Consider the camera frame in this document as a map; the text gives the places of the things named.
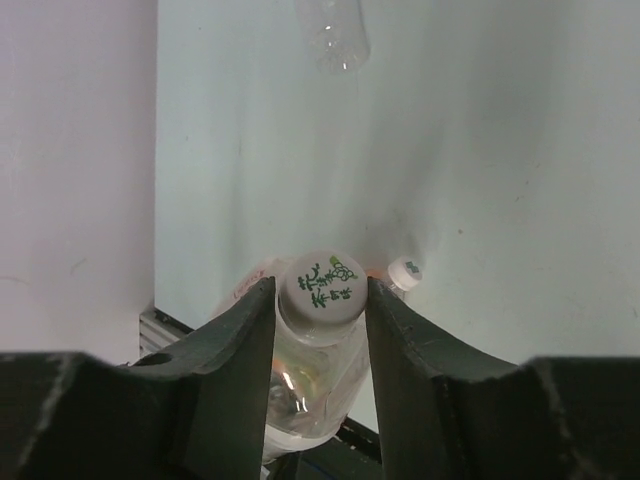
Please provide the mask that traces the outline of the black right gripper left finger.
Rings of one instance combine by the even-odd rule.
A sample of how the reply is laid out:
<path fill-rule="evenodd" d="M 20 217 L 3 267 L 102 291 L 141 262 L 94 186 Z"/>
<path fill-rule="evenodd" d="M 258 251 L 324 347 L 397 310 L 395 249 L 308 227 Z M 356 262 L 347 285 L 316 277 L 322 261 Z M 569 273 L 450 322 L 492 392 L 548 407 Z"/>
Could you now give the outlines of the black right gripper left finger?
<path fill-rule="evenodd" d="M 5 479 L 256 479 L 275 282 L 131 366 L 82 352 L 1 356 Z"/>

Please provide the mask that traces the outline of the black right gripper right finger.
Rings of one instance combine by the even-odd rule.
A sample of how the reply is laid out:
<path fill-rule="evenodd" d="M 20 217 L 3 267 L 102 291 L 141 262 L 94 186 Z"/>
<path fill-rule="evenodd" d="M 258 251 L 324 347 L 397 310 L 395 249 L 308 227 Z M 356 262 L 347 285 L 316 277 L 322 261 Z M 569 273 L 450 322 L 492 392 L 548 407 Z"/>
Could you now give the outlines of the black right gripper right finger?
<path fill-rule="evenodd" d="M 639 361 L 490 356 L 368 282 L 366 327 L 388 479 L 635 479 Z"/>

